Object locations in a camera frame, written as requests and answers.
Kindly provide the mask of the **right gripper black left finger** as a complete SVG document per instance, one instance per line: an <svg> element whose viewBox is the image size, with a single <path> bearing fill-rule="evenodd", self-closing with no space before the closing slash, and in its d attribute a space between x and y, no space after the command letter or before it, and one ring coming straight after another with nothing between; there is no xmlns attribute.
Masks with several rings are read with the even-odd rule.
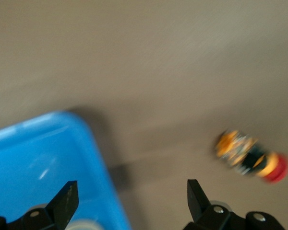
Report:
<svg viewBox="0 0 288 230"><path fill-rule="evenodd" d="M78 206L78 183L68 181L45 207L27 211L10 223L0 216L0 230L64 230Z"/></svg>

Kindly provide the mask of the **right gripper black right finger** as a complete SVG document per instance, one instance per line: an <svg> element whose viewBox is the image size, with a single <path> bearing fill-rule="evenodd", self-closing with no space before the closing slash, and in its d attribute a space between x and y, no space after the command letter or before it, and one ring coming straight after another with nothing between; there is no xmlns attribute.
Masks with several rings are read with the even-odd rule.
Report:
<svg viewBox="0 0 288 230"><path fill-rule="evenodd" d="M242 218L222 205L213 205L196 179L187 181L188 207L193 221L186 230L283 230L272 215L251 211Z"/></svg>

